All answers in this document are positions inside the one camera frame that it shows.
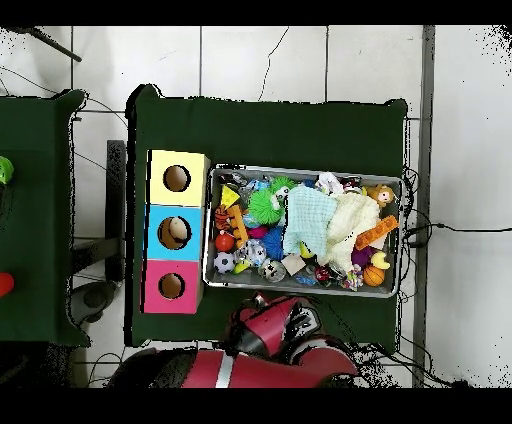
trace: small table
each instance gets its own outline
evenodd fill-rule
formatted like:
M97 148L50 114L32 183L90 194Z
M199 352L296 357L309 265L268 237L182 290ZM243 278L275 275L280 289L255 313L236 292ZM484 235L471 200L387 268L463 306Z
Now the small table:
M254 293L205 286L195 315L140 313L147 150L204 153L212 164L400 177L406 112L403 100L384 105L186 100L163 98L152 85L139 86L127 103L127 209L135 213L129 214L126 229L125 343L138 346L146 339L221 339L231 312ZM390 352L395 350L396 296L316 297L330 335L347 342L380 343Z

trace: pink toy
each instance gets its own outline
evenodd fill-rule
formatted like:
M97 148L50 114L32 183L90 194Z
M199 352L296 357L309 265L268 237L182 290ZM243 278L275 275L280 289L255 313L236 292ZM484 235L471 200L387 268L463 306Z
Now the pink toy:
M181 277L184 284L182 294L175 299L164 297L160 291L160 279L167 274L176 274ZM149 259L146 270L144 313L195 314L199 303L197 299L201 295L203 286L199 278L197 262Z
M267 227L256 227L251 228L250 230L247 230L247 234L249 234L250 238L263 238L265 234L267 234L268 228Z

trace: dark green tablecloth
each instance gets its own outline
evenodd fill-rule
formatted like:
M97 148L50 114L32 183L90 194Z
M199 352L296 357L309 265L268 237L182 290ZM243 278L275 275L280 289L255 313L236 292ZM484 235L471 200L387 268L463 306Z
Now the dark green tablecloth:
M84 92L0 98L0 156L15 168L0 206L0 272L15 278L0 299L0 340L88 343L68 319L72 113Z
M148 149L204 153L212 163L400 177L406 112L403 100L386 105L310 105L167 99L153 86L140 86L127 104L129 140L135 142L136 157L134 165L133 154L128 158L129 168L135 167L137 200L134 223L128 223L134 231L133 275L141 275ZM131 288L132 296L128 297L125 330L134 345L146 339L219 339L229 314L253 294L252 290L205 287L195 315L141 314L140 278L128 280L127 292ZM396 297L317 297L329 334L345 341L381 343L394 350Z

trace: purple toy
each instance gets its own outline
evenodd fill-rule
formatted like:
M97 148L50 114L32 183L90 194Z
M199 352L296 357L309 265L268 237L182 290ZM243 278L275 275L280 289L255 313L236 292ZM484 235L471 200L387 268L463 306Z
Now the purple toy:
M352 263L355 265L359 265L361 268L364 268L373 255L373 248L370 246L366 246L362 250L357 250L354 246L354 250L352 250Z

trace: circular hole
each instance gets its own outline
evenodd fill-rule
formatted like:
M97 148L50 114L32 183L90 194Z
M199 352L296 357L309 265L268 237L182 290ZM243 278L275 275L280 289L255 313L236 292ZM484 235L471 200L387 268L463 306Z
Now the circular hole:
M167 299L176 299L185 291L185 281L179 274L166 274L158 282L160 294Z
M190 225L181 216L165 218L158 226L158 240L167 249L183 249L191 237Z
M190 184L190 173L181 165L172 165L164 172L164 186L167 190L185 191Z

